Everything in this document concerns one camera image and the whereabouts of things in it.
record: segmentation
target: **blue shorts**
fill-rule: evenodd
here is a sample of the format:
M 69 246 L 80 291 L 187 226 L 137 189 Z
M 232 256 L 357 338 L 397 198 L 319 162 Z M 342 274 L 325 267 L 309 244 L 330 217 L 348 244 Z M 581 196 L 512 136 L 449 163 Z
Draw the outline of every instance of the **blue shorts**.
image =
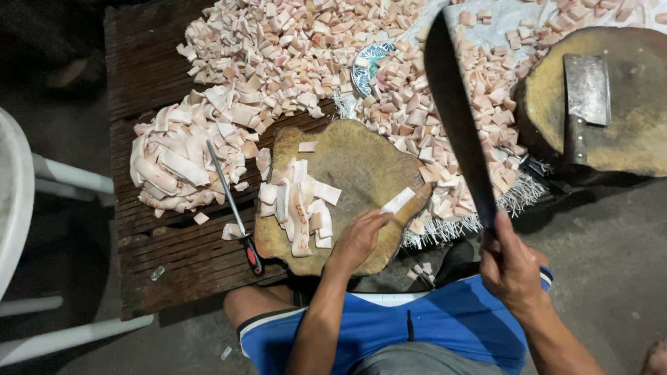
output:
M 542 288 L 551 286 L 549 269 L 540 268 Z M 283 374 L 299 323 L 307 308 L 282 310 L 241 325 L 243 353 L 262 375 Z M 387 345 L 408 341 L 408 311 L 414 341 L 447 348 L 469 360 L 493 363 L 518 375 L 524 367 L 526 336 L 503 303 L 475 275 L 411 302 L 385 307 L 345 295 L 332 374 L 346 374 L 360 360 Z

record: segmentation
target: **wooden pallet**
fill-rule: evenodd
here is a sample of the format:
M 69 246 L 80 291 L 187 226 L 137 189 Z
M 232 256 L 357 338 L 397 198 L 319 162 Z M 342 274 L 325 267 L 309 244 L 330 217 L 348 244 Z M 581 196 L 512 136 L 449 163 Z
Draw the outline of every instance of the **wooden pallet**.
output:
M 201 226 L 192 219 L 195 213 L 189 212 L 169 211 L 157 219 L 153 209 L 137 199 L 139 189 L 129 176 L 129 156 L 136 138 L 133 126 L 150 121 L 156 110 L 181 101 L 191 89 L 206 88 L 194 84 L 186 74 L 189 63 L 176 53 L 175 46 L 184 40 L 188 23 L 211 4 L 211 0 L 166 0 L 107 10 L 109 135 L 123 319 L 286 275 L 282 263 L 268 260 L 265 275 L 255 277 L 240 244 L 221 239 L 223 226 L 234 222 L 228 204 L 198 210 L 211 218 Z M 336 108 L 331 100 L 320 105 L 325 117 L 314 119 L 307 113 L 281 117 L 260 136 L 257 147 L 273 149 L 274 133 L 281 127 L 321 131 Z M 253 160 L 247 161 L 246 168 L 241 181 L 250 186 L 242 192 L 233 190 L 233 197 L 245 227 L 252 231 L 261 178 Z M 165 273 L 152 281 L 159 266 Z

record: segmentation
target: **wooden chopping block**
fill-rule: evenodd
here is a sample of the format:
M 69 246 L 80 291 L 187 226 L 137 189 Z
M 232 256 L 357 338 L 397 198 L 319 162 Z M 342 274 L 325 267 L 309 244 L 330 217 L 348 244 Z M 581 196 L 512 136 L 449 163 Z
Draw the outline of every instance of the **wooden chopping block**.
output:
M 319 142 L 314 153 L 298 153 L 299 142 L 311 141 Z M 354 274 L 382 271 L 398 252 L 406 224 L 422 211 L 431 195 L 432 185 L 424 183 L 418 171 L 424 164 L 398 151 L 385 137 L 366 129 L 362 123 L 349 119 L 334 121 L 315 134 L 306 134 L 295 127 L 280 129 L 275 136 L 271 167 L 280 169 L 292 157 L 308 159 L 308 174 L 343 191 L 336 206 L 327 204 L 333 223 L 333 243 L 347 224 L 364 212 L 382 207 L 406 187 L 416 193 L 380 229 L 377 248 Z M 255 244 L 259 256 L 280 258 L 295 275 L 320 275 L 331 253 L 331 249 L 315 247 L 315 236 L 311 235 L 309 247 L 313 255 L 293 257 L 287 234 L 275 217 L 262 218 L 259 210 L 255 217 Z
M 586 128 L 588 164 L 562 158 L 567 118 L 564 53 L 606 55 L 611 123 Z M 618 172 L 667 175 L 667 35 L 634 27 L 587 27 L 555 44 L 527 76 L 517 98 L 521 142 L 571 183 L 613 183 Z

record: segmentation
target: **decorative plate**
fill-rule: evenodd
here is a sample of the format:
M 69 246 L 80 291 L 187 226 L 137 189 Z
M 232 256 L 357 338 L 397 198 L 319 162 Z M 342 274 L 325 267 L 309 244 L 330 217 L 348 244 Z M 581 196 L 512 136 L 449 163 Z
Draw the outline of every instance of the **decorative plate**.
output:
M 375 72 L 378 70 L 375 62 L 384 58 L 388 52 L 395 50 L 396 42 L 379 41 L 365 46 L 354 57 L 354 61 L 357 60 L 357 57 L 363 57 L 369 62 L 368 68 L 358 67 L 357 65 L 354 65 L 354 63 L 352 64 L 352 83 L 354 83 L 357 91 L 359 91 L 362 96 L 367 97 L 372 93 L 369 82 L 371 78 L 375 77 Z

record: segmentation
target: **cleaver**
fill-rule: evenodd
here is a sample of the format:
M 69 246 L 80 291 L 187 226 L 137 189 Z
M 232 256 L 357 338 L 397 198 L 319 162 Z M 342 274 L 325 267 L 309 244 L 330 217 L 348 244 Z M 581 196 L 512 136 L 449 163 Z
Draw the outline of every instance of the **cleaver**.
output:
M 482 227 L 495 237 L 496 200 L 443 11 L 441 9 L 433 21 L 424 48 L 428 87 Z
M 568 116 L 563 155 L 570 164 L 586 161 L 587 125 L 606 127 L 611 118 L 609 78 L 604 56 L 563 54 Z

